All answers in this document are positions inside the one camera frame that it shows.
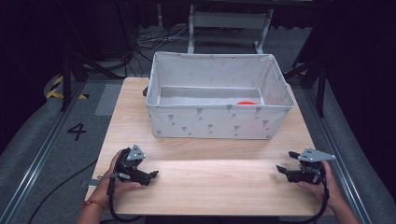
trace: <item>gray carpet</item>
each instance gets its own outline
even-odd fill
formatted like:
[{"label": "gray carpet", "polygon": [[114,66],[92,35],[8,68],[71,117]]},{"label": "gray carpet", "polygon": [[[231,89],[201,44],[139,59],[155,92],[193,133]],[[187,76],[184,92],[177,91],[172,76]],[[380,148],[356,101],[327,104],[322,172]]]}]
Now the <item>gray carpet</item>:
[{"label": "gray carpet", "polygon": [[[154,32],[160,30],[151,27],[150,30],[142,32]],[[291,70],[291,65],[297,56],[301,46],[308,36],[309,29],[270,29],[264,43],[264,52],[276,56],[282,71]],[[196,36],[195,53],[255,53],[252,46],[257,33],[251,31],[202,31]],[[139,44],[150,47],[150,44]],[[179,39],[177,42],[167,43],[160,49],[142,50],[147,58],[152,59],[157,51],[187,52],[187,41]],[[151,62],[145,57],[135,53],[125,68],[115,70],[116,74],[125,76],[143,76],[149,74]],[[396,220],[395,203],[385,186],[382,184],[370,163],[362,153],[359,143],[347,126],[347,122],[333,97],[330,86],[326,88],[324,101],[325,119],[318,119],[316,111],[309,104],[310,97],[315,94],[316,89],[302,90],[296,84],[300,77],[293,77],[288,82],[291,84],[297,102],[303,112],[304,120],[313,138],[315,148],[331,152],[332,147],[339,149],[342,161],[346,164],[350,179],[356,187],[358,195],[345,192],[346,197],[351,200],[362,200],[364,206],[358,207],[357,213],[369,216],[366,223],[393,223]],[[114,110],[117,96],[120,92],[121,81],[111,80],[101,74],[93,73],[87,83],[82,85],[78,93],[89,94],[89,99],[77,99],[70,106],[70,111],[64,116],[64,122],[59,127],[58,134],[53,137],[49,145],[49,155],[33,186],[27,189],[26,197],[21,198],[21,206],[13,214],[10,221],[1,219],[0,223],[27,223],[39,203],[67,177],[87,166],[97,159],[111,114]],[[28,171],[35,155],[40,151],[43,143],[48,139],[48,133],[53,124],[62,113],[59,112],[62,100],[56,98],[48,99],[47,103],[26,121],[14,139],[8,145],[5,153],[0,158],[0,214],[7,211],[8,202],[11,201],[24,174]],[[332,137],[323,133],[320,125],[326,125]],[[67,131],[76,125],[83,124],[82,133],[76,141],[75,133]],[[32,223],[74,223],[79,211],[80,204],[84,200],[88,181],[92,177],[94,166],[90,167],[80,175],[57,189],[42,204]],[[348,180],[343,179],[343,174],[338,174],[340,185],[343,186]],[[282,217],[284,220],[304,219],[304,217]],[[318,223],[334,223],[333,217],[323,217]]]}]

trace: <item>red bracelet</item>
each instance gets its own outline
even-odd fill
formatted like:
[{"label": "red bracelet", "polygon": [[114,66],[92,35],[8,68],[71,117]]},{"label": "red bracelet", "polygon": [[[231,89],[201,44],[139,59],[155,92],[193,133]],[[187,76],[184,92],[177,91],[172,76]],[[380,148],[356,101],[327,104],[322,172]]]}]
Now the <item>red bracelet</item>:
[{"label": "red bracelet", "polygon": [[106,204],[105,204],[105,203],[102,203],[102,202],[99,202],[99,201],[96,201],[96,200],[87,200],[87,201],[84,201],[84,203],[81,204],[81,208],[83,208],[83,207],[85,207],[87,204],[91,204],[91,203],[97,203],[97,204],[102,205],[102,208],[103,208],[103,209],[106,208]]}]

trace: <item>gray floor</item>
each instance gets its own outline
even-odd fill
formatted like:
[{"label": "gray floor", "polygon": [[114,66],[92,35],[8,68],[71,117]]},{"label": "gray floor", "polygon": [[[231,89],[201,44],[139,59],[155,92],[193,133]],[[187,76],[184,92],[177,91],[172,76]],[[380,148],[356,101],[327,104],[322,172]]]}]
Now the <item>gray floor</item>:
[{"label": "gray floor", "polygon": [[[156,30],[161,29],[151,27],[150,30],[142,32]],[[265,53],[274,54],[281,70],[287,72],[292,69],[291,65],[309,32],[309,29],[297,28],[270,29],[263,50]],[[251,31],[202,31],[195,39],[195,53],[255,53],[252,47],[255,36],[258,34]],[[183,38],[167,43],[160,49],[141,52],[149,59],[152,59],[157,50],[187,52],[187,41]],[[134,55],[130,66],[126,67],[126,75],[146,77],[151,62],[137,53]],[[125,76],[124,68],[114,72]],[[302,90],[296,84],[299,79],[300,77],[293,77],[288,82],[293,88],[315,148],[337,154],[340,160],[333,164],[333,169],[355,212],[363,223],[394,223],[395,203],[362,153],[333,97],[331,87],[326,87],[325,118],[321,119],[312,107],[316,89]],[[53,80],[49,80],[43,94],[47,93],[52,83]],[[49,98],[47,103],[26,121],[0,158],[0,214],[3,214],[0,223],[28,223],[40,202],[54,188],[97,159],[120,92],[120,85],[119,80],[111,80],[101,74],[91,74],[84,84],[74,82],[75,95],[89,94],[89,99],[76,99],[67,111],[60,113],[62,99]],[[67,131],[78,124],[83,124],[83,130],[87,132],[81,134],[76,141],[77,135]],[[51,194],[35,214],[32,223],[74,223],[93,169],[94,166],[91,166]],[[19,188],[21,183],[26,183],[28,187]],[[318,223],[334,223],[334,219],[323,217]]]}]

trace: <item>wooden tabletop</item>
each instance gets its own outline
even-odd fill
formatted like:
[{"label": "wooden tabletop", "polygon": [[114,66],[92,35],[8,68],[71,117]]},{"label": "wooden tabletop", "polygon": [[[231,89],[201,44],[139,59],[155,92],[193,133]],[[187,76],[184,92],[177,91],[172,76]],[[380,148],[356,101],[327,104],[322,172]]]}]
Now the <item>wooden tabletop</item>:
[{"label": "wooden tabletop", "polygon": [[[313,216],[321,201],[279,173],[298,169],[289,151],[314,147],[295,106],[271,140],[154,137],[146,98],[148,78],[124,80],[92,179],[102,175],[121,149],[139,145],[146,158],[138,169],[159,170],[148,187],[115,201],[118,214]],[[89,187],[87,198],[94,187]]]}]

